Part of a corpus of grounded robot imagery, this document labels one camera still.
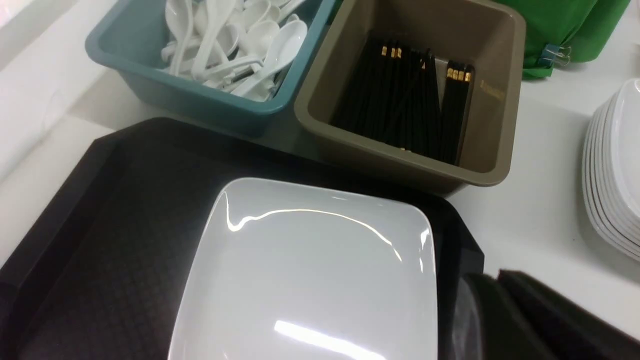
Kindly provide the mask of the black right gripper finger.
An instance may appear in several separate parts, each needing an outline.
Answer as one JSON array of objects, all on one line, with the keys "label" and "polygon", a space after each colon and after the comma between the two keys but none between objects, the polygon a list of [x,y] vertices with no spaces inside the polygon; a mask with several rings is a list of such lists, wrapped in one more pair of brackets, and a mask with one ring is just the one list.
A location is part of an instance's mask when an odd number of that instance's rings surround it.
[{"label": "black right gripper finger", "polygon": [[452,318],[455,360],[637,360],[639,341],[522,271],[468,274]]}]

